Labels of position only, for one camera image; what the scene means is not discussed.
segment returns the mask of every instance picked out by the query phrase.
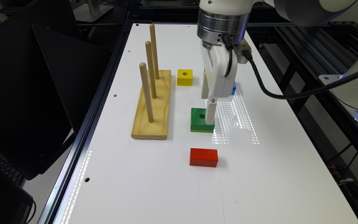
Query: green square block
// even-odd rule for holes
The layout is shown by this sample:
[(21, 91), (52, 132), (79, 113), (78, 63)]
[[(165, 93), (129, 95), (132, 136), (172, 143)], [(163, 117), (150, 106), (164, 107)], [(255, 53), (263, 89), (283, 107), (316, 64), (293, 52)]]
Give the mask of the green square block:
[(191, 109), (190, 131), (213, 133), (214, 128), (215, 128), (215, 122), (213, 124), (206, 124), (205, 123), (205, 113), (206, 113), (206, 109), (204, 109), (204, 108), (192, 108)]

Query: black cable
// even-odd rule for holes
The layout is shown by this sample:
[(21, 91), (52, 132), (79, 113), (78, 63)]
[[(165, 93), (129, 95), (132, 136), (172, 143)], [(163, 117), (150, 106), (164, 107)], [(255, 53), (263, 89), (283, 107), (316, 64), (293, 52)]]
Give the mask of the black cable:
[(332, 161), (336, 160), (339, 156), (342, 155), (347, 149), (349, 149), (352, 146), (352, 143), (349, 143), (341, 152), (336, 154), (334, 157), (332, 157), (330, 160), (327, 161), (327, 164), (331, 163)]
[(337, 184), (339, 184), (339, 182), (342, 180), (342, 178), (345, 176), (346, 172), (349, 170), (349, 167), (352, 165), (353, 160), (356, 158), (356, 156), (358, 155), (358, 152), (356, 152), (352, 158), (352, 160), (350, 161), (349, 165), (347, 165), (345, 171), (343, 172), (343, 174), (341, 175), (341, 177), (339, 178), (339, 180), (336, 182)]
[(332, 88), (341, 86), (345, 83), (348, 83), (350, 81), (355, 80), (356, 78), (358, 78), (358, 72), (355, 72), (352, 75), (349, 75), (348, 77), (342, 78), (334, 83), (328, 84), (326, 86), (322, 86), (322, 87), (318, 87), (315, 88), (313, 90), (309, 90), (309, 91), (305, 91), (303, 93), (297, 93), (297, 94), (291, 94), (291, 95), (276, 95), (274, 93), (269, 92), (266, 87), (264, 86), (264, 83), (259, 75), (258, 72), (258, 68), (255, 65), (255, 62), (252, 58), (251, 53), (249, 52), (249, 50), (243, 50), (242, 51), (242, 55), (250, 62), (250, 64), (252, 65), (252, 68), (254, 69), (255, 72), (255, 76), (256, 79), (258, 81), (259, 87), (260, 89), (269, 97), (275, 98), (275, 99), (279, 99), (279, 100), (295, 100), (295, 99), (299, 99), (299, 98), (304, 98), (307, 96), (311, 96), (311, 95), (315, 95), (318, 93), (322, 93), (324, 91), (330, 90)]
[(229, 51), (229, 63), (227, 65), (226, 74), (224, 75), (227, 77), (231, 71), (231, 64), (233, 62), (233, 43), (230, 40), (229, 34), (223, 34), (222, 41), (226, 50)]
[(32, 203), (34, 204), (34, 211), (32, 212), (32, 215), (31, 215), (30, 219), (25, 224), (29, 224), (31, 222), (31, 219), (34, 218), (35, 211), (37, 209), (37, 205), (35, 204), (35, 200), (33, 200)]

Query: red block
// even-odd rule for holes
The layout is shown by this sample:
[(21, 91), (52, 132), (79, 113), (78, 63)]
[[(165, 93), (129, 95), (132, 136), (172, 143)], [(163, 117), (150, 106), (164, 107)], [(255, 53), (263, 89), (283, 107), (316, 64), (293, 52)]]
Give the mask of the red block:
[(190, 165), (216, 167), (218, 164), (218, 150), (216, 149), (190, 149)]

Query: white table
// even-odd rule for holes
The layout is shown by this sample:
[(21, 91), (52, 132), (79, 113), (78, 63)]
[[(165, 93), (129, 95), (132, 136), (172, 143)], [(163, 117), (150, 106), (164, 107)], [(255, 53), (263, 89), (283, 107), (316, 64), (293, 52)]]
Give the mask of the white table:
[[(156, 33), (159, 67), (172, 71), (168, 138), (131, 138), (150, 40), (140, 24), (70, 182), (62, 223), (358, 223), (288, 103), (265, 96), (249, 64), (238, 67), (236, 94), (219, 99), (214, 133), (190, 132), (191, 108), (206, 106), (196, 26), (157, 24)], [(280, 93), (246, 39), (266, 87)], [(193, 86), (176, 85), (178, 69), (193, 70)], [(189, 166), (191, 147), (217, 149), (217, 168)]]

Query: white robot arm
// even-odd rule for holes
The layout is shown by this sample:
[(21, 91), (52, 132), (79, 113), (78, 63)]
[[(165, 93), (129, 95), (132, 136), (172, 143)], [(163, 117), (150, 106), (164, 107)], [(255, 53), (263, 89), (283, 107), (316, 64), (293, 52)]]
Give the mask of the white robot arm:
[[(197, 36), (201, 39), (204, 77), (201, 97), (207, 100), (206, 123), (214, 122), (219, 98), (229, 97), (252, 6), (259, 0), (201, 0)], [(357, 0), (265, 0), (284, 18), (300, 26), (317, 26), (337, 17)]]

